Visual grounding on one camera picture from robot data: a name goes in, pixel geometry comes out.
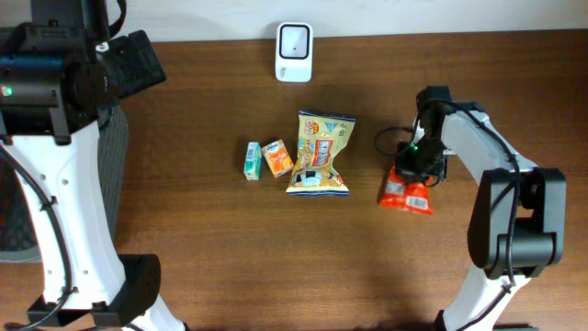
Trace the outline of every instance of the gray plastic container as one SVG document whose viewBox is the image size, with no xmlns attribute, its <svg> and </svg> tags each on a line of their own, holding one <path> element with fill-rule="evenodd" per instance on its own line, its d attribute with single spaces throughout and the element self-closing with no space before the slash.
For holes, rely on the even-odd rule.
<svg viewBox="0 0 588 331">
<path fill-rule="evenodd" d="M 106 125 L 109 111 L 101 113 Z M 108 230 L 114 242 L 119 215 L 120 191 L 129 147 L 129 126 L 120 109 L 112 110 L 112 121 L 100 132 L 98 175 Z M 27 203 L 12 167 L 0 159 L 0 262 L 40 262 L 37 238 L 28 214 Z"/>
</svg>

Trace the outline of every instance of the small white and teal box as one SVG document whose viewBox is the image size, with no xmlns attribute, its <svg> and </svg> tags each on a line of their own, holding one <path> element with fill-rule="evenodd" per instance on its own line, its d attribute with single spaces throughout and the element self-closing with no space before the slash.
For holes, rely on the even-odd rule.
<svg viewBox="0 0 588 331">
<path fill-rule="evenodd" d="M 261 158 L 261 147 L 259 147 L 259 143 L 247 144 L 247 156 L 245 157 L 245 168 L 243 169 L 247 180 L 259 180 Z"/>
</svg>

